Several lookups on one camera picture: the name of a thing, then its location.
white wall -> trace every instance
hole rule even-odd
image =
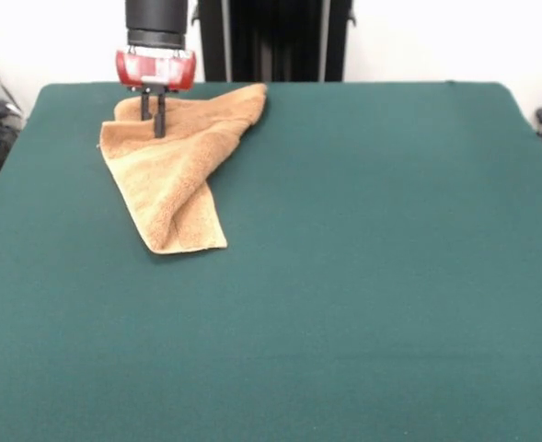
[[[542,104],[542,4],[354,0],[354,9],[347,81],[493,80],[526,117]],[[0,72],[26,111],[48,83],[116,80],[123,0],[5,0],[0,24]],[[199,32],[190,28],[188,44],[201,53]]]

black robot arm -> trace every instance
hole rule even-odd
[[[125,0],[130,46],[184,49],[189,0]]]

tan towel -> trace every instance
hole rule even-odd
[[[140,99],[115,107],[100,149],[148,249],[177,253],[225,248],[207,177],[258,121],[266,87],[253,85],[209,100],[167,99],[167,136],[140,121]],[[150,101],[156,112],[156,100]]]

crumpled towel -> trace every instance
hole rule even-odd
[[[266,87],[252,85],[208,100],[167,99],[167,135],[140,120],[140,98],[115,107],[100,150],[145,245],[154,253],[225,248],[207,177],[256,123]],[[150,101],[156,113],[156,98]]]

green tablecloth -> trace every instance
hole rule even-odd
[[[232,85],[199,85],[208,98]],[[542,441],[542,145],[492,84],[270,85],[151,255],[46,87],[0,176],[0,441]]]

